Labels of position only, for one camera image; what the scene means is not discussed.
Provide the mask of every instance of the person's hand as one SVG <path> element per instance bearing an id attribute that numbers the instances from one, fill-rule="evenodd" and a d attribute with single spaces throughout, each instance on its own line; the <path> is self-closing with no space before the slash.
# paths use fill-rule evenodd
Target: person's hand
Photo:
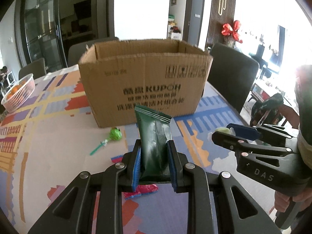
<path id="1" fill-rule="evenodd" d="M 277 211 L 285 212 L 290 203 L 290 197 L 280 192 L 275 191 L 274 206 Z M 312 188 L 305 188 L 301 194 L 292 198 L 294 202 L 303 201 L 300 211 L 305 210 L 312 203 Z"/>

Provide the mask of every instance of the glass door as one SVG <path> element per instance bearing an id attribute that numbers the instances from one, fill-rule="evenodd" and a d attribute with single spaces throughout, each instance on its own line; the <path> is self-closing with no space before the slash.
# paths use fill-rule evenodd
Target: glass door
<path id="1" fill-rule="evenodd" d="M 30 61 L 44 58 L 47 72 L 66 67 L 56 16 L 58 0 L 24 1 L 24 26 Z"/>

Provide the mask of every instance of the green snack packet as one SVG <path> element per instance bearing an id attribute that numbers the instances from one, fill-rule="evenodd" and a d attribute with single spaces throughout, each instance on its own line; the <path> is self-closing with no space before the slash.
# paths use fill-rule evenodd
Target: green snack packet
<path id="1" fill-rule="evenodd" d="M 172 140 L 171 116 L 146 106 L 135 106 L 141 138 L 140 183 L 170 181 L 166 142 Z"/>

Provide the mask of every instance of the cardboard box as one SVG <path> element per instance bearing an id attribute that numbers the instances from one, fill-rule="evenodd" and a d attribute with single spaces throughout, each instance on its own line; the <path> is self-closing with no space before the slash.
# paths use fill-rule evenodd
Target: cardboard box
<path id="1" fill-rule="evenodd" d="M 213 58 L 177 40 L 96 43 L 80 59 L 99 127 L 135 123 L 136 103 L 171 116 L 194 113 Z"/>

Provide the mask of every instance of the wall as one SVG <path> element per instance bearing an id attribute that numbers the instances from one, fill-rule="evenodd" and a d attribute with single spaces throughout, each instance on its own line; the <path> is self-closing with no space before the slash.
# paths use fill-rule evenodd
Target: wall
<path id="1" fill-rule="evenodd" d="M 13 71 L 15 80 L 18 80 L 18 72 L 21 66 L 18 60 L 14 37 L 15 3 L 16 0 L 12 3 L 0 22 L 0 49 L 4 65 L 7 66 L 8 70 Z"/>
<path id="2" fill-rule="evenodd" d="M 171 6 L 171 3 L 170 3 L 170 8 L 169 8 L 169 13 L 175 16 L 175 21 L 177 22 L 178 27 L 180 28 L 182 34 L 183 34 L 183 25 L 184 25 L 184 16 L 185 16 L 185 5 L 186 5 L 186 0 L 177 0 L 177 4 Z M 200 37 L 199 37 L 199 48 L 201 49 L 205 48 L 207 32 L 208 32 L 208 24 L 209 24 L 209 18 L 210 18 L 210 8 L 211 8 L 211 0 L 205 0 L 204 13 L 202 15 L 202 29 L 201 29 Z"/>
<path id="3" fill-rule="evenodd" d="M 115 36 L 166 39 L 169 0 L 114 0 Z"/>

